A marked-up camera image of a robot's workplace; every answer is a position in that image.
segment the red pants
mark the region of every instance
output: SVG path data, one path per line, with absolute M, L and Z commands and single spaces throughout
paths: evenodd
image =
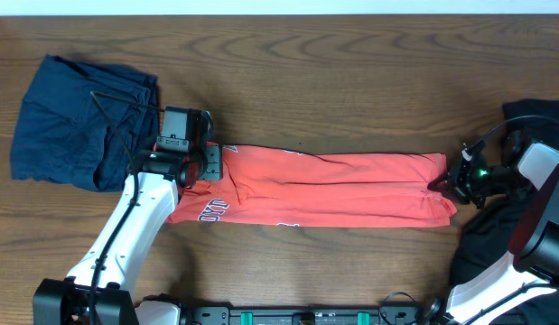
M 186 190 L 167 222 L 439 227 L 456 212 L 427 189 L 445 171 L 439 153 L 313 156 L 237 145 L 224 147 L 223 162 L 223 179 Z

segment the black garment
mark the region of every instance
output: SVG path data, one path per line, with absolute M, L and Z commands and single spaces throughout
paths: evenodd
M 504 116 L 545 115 L 559 119 L 559 101 L 527 99 L 503 106 Z M 530 127 L 540 133 L 545 144 L 559 150 L 559 126 L 538 119 L 521 119 L 508 125 L 509 131 Z M 466 283 L 508 251 L 508 241 L 516 223 L 530 206 L 534 193 L 521 202 L 497 200 L 464 227 L 460 247 L 452 261 L 450 285 Z M 559 291 L 538 296 L 517 307 L 529 324 L 559 324 Z
M 23 98 L 10 154 L 12 178 L 121 190 L 127 156 L 90 91 L 157 105 L 156 80 L 123 66 L 95 66 L 47 55 Z M 135 153 L 159 129 L 156 111 L 101 98 Z

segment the wood grain surface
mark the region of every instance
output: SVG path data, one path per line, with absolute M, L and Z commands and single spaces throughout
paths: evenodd
M 10 180 L 21 99 L 46 53 L 157 75 L 162 103 L 210 110 L 219 142 L 306 153 L 453 157 L 501 121 L 502 103 L 559 98 L 554 15 L 0 17 L 0 324 L 32 322 L 37 285 L 65 276 L 118 199 Z M 135 300 L 423 301 L 447 289 L 476 212 L 459 208 L 432 229 L 167 225 Z

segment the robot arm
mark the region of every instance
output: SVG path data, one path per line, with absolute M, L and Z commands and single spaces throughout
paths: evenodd
M 75 284 L 90 285 L 95 260 L 133 197 L 134 177 L 130 175 L 126 179 L 121 199 L 97 241 L 68 273 L 67 278 L 74 279 Z M 136 177 L 140 184 L 137 205 L 111 246 L 104 270 L 98 278 L 100 288 L 115 286 L 131 294 L 159 228 L 174 211 L 178 202 L 175 180 L 165 179 L 161 174 L 150 172 L 139 172 Z
M 532 144 L 519 172 L 539 189 L 510 239 L 508 252 L 468 283 L 455 286 L 445 320 L 489 324 L 500 314 L 559 284 L 559 152 Z

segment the navy blue shorts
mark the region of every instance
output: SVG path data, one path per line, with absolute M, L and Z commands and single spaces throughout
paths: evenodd
M 10 152 L 12 178 L 121 190 L 128 160 L 90 91 L 157 106 L 157 77 L 47 55 L 23 98 Z M 158 134 L 156 111 L 101 98 L 132 153 Z

